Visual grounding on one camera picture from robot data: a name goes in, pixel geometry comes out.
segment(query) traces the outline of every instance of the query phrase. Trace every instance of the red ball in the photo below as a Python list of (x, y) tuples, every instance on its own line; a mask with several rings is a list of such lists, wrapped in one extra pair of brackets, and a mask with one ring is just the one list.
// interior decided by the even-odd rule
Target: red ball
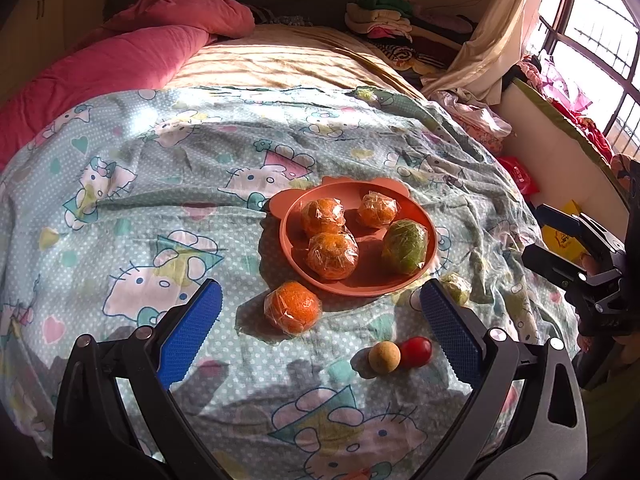
[(431, 341), (416, 336), (400, 345), (400, 366), (402, 368), (419, 368), (431, 360)]

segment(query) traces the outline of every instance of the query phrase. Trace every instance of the window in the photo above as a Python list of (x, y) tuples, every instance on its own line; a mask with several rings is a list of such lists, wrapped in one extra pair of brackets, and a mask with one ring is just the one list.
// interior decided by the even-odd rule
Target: window
[(593, 102), (583, 112), (614, 153), (640, 154), (638, 24), (622, 0), (542, 0), (527, 50), (546, 50)]

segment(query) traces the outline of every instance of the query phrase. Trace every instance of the pink pillow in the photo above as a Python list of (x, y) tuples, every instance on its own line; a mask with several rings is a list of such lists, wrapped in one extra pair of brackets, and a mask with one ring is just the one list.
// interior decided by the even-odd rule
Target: pink pillow
[(110, 92), (162, 88), (207, 41), (201, 28), (141, 28), (57, 61), (0, 108), (0, 170), (70, 108)]
[(92, 30), (73, 50), (121, 32), (161, 25), (189, 25), (228, 38), (243, 38), (255, 27), (251, 10), (235, 0), (138, 0)]

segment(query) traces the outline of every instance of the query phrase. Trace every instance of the hello kitty print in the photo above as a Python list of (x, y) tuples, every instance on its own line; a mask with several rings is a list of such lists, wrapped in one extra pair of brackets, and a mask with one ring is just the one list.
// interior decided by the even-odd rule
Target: hello kitty print
[(379, 341), (433, 336), (411, 286), (367, 302), (321, 296), (312, 330), (275, 330), (264, 298), (299, 277), (268, 201), (325, 176), (402, 181), (436, 226), (431, 276), (462, 275), (468, 306), (512, 338), (560, 335), (569, 346), (570, 309), (519, 258), (540, 241), (535, 221), (479, 150), (436, 105), (375, 88), (142, 89), (76, 105), (0, 175), (0, 402), (50, 452), (76, 338), (154, 327), (213, 278), (222, 312), (172, 396), (225, 470), (238, 480), (410, 478), (469, 387), (436, 344), (420, 369), (370, 380), (354, 369)]

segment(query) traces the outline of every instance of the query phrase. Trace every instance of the plastic-wrapped lime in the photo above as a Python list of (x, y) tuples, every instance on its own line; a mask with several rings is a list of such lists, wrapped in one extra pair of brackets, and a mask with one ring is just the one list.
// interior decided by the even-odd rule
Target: plastic-wrapped lime
[(465, 306), (471, 296), (471, 283), (455, 272), (449, 272), (440, 278), (440, 283), (459, 306)]
[(382, 240), (382, 261), (393, 272), (413, 274), (424, 267), (427, 230), (413, 220), (393, 222)]

